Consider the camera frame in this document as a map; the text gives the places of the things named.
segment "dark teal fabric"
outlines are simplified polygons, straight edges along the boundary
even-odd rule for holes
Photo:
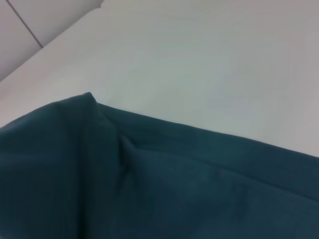
[[[0,130],[3,239],[318,239],[318,158],[97,104]]]

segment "teal cloth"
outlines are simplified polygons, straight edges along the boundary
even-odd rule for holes
[[[90,93],[0,129],[3,239],[318,239],[319,161]]]

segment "white wall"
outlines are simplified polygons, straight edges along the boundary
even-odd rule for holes
[[[7,2],[0,0],[0,81],[40,49]]]
[[[9,0],[45,46],[103,0]]]

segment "white surface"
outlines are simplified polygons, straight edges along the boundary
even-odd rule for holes
[[[9,0],[44,46],[102,0]]]
[[[40,49],[7,2],[0,0],[0,81]]]
[[[319,156],[319,1],[214,3],[92,11],[0,83],[0,123],[90,91],[119,109]]]

